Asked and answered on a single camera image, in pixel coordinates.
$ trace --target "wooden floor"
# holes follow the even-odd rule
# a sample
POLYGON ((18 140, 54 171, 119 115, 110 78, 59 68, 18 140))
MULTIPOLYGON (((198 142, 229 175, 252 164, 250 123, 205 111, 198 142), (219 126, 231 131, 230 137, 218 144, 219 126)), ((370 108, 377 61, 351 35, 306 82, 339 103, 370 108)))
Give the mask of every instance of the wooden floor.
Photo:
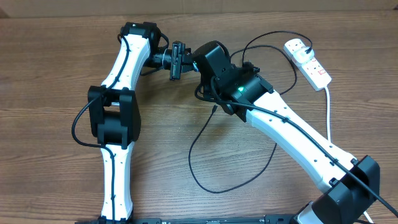
MULTIPOLYGON (((298 12, 185 16, 111 16, 0 20, 0 223, 73 223, 100 215, 103 162, 97 149, 79 146, 70 134, 86 103, 119 52, 116 35, 126 21, 158 23, 171 41, 193 50, 219 40, 230 51, 272 30, 294 30, 313 40, 328 70, 333 142, 381 166, 381 195, 398 208, 398 12, 298 12)), ((282 47, 290 34, 257 41, 282 47)), ((293 72, 275 50, 256 49, 247 59, 282 91, 293 72)), ((200 189, 188 168, 188 149, 212 104, 193 91, 198 73, 169 81, 161 71, 141 77, 137 97, 141 135, 132 157, 134 217, 253 217, 295 213, 321 193, 281 148, 257 180, 213 195, 200 189)), ((326 136, 325 92, 301 73, 284 100, 326 136)), ((78 136, 94 142, 85 114, 78 136)), ((238 185, 266 164, 274 143, 219 109, 194 148, 193 169, 209 189, 238 185)), ((376 202, 377 223, 397 223, 376 202)))

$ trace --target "power outlet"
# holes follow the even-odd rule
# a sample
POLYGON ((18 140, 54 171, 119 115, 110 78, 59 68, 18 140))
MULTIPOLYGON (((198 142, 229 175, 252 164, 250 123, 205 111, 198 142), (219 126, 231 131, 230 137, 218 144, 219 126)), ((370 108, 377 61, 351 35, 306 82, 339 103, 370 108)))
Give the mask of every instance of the power outlet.
POLYGON ((313 50, 309 54, 306 53, 308 47, 300 39, 286 42, 284 50, 316 91, 323 89, 331 82, 329 74, 314 57, 313 50))

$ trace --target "robotic arm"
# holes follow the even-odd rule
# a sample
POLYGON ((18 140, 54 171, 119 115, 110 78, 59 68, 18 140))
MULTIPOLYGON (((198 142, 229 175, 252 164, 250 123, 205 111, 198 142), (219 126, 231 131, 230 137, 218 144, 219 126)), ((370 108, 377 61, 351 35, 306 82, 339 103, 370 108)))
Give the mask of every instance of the robotic arm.
MULTIPOLYGON (((209 42, 193 54, 181 42, 174 42, 171 50, 165 49, 158 47, 161 37, 159 28, 148 22, 128 22, 122 27, 121 35, 124 37, 121 50, 109 76, 102 86, 91 86, 88 91, 88 101, 92 101, 89 107, 91 132, 99 144, 112 152, 114 159, 111 161, 109 151, 101 149, 104 159, 104 205, 101 217, 88 223, 161 222, 159 219, 132 220, 130 161, 141 128, 135 87, 143 66, 168 69, 171 80, 180 79, 183 72, 198 70, 201 84, 195 96, 203 87, 202 100, 220 104, 226 113, 238 115, 244 122, 270 136, 303 167, 323 192, 317 201, 310 202, 295 215, 285 215, 282 221, 265 216, 263 220, 257 219, 260 223, 353 223, 376 200, 335 163, 350 170, 376 194, 379 194, 380 186, 378 164, 369 156, 358 161, 350 153, 330 144, 289 108, 272 85, 258 75, 258 68, 251 63, 245 63, 242 67, 232 64, 225 54, 225 47, 219 42, 209 42), (118 82, 112 89, 106 89, 114 83, 119 73, 118 82), (111 105, 119 106, 120 111, 104 109, 111 105), (260 109, 273 111, 273 114, 260 109), (319 150, 304 133, 325 151, 319 150)), ((185 222, 173 220, 168 223, 185 222)))

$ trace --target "power strip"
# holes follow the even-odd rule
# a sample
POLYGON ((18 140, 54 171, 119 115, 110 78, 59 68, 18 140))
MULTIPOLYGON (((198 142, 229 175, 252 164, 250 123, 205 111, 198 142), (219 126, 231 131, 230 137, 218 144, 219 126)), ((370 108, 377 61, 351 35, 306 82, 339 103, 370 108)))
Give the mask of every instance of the power strip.
POLYGON ((316 91, 319 91, 331 82, 331 77, 314 57, 314 51, 311 50, 311 52, 307 53, 308 49, 309 47, 306 47, 300 39, 290 40, 284 45, 287 55, 303 73, 311 86, 316 91))

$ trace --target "wood surface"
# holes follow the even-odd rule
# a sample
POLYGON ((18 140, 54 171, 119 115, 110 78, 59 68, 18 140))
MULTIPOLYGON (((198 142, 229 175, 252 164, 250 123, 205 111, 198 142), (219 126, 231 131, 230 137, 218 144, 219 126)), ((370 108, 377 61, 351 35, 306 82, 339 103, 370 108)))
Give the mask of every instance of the wood surface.
MULTIPOLYGON (((272 30, 310 37, 317 59, 333 77, 333 142, 379 163, 381 195, 398 208, 397 11, 1 19, 0 223, 73 223, 100 214, 101 153, 75 143, 70 128, 90 85, 99 85, 111 70, 119 52, 116 34, 126 21, 156 22, 171 41, 192 49, 219 40, 232 52, 272 30)), ((274 34, 255 43, 282 47, 295 37, 274 34)), ((276 90, 294 80, 275 50, 252 50, 246 59, 261 67, 276 90)), ((295 213, 321 195, 280 147, 249 185, 221 195, 200 189, 189 172, 188 149, 213 105, 194 97, 199 81, 199 74, 190 72, 172 82, 168 71, 139 79, 142 128, 131 166, 135 218, 295 213)), ((296 87, 283 99, 326 136, 324 91, 316 92, 299 72, 296 87)), ((77 133, 95 142, 88 114, 77 133)), ((193 169, 209 189, 230 188, 256 175, 273 146, 219 108, 194 148, 193 169)), ((397 223, 379 202, 369 214, 377 223, 397 223)))
POLYGON ((392 10, 397 0, 0 0, 11 18, 392 10))

